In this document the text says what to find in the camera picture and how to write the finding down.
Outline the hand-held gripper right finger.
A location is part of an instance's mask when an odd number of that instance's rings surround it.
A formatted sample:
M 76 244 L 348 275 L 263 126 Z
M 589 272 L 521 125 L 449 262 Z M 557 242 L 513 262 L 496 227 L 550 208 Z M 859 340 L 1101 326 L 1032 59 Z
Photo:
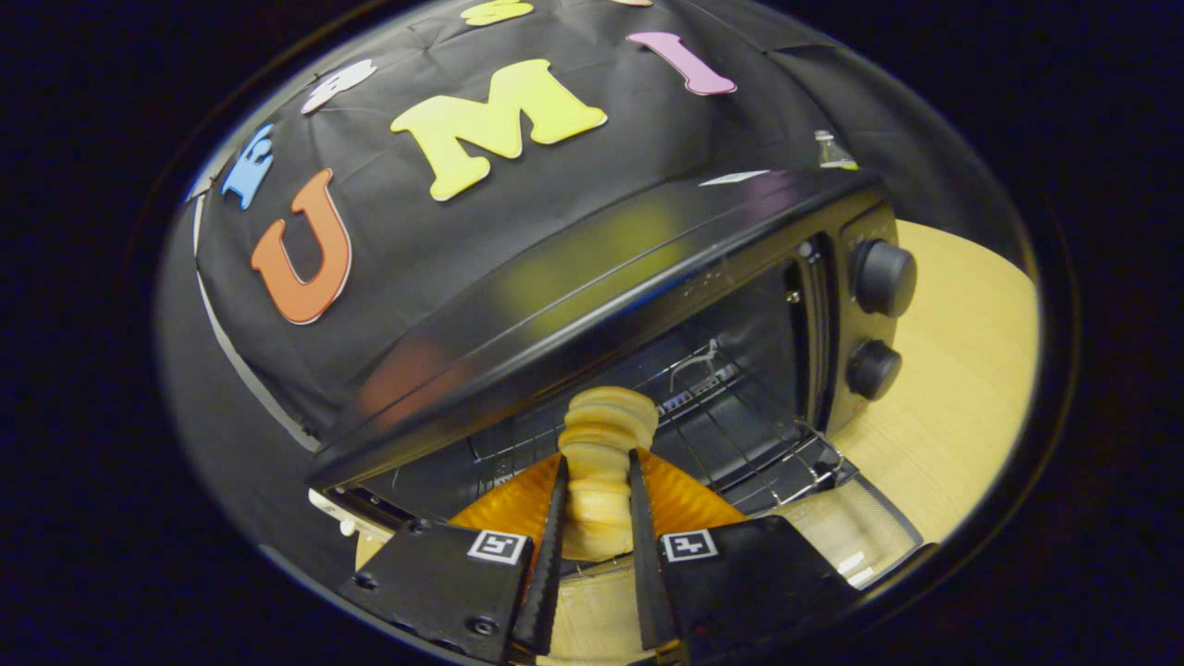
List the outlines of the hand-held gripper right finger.
M 783 517 L 657 534 L 639 452 L 629 459 L 635 604 L 657 662 L 754 665 L 858 603 L 857 587 Z

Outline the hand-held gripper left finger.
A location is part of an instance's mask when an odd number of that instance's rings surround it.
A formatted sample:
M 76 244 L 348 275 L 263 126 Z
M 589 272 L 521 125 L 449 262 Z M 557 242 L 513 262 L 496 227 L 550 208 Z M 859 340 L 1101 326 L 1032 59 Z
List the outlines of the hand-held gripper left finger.
M 541 529 L 414 520 L 339 585 L 359 610 L 410 636 L 484 662 L 545 655 L 556 615 L 568 499 L 560 454 L 487 493 Z

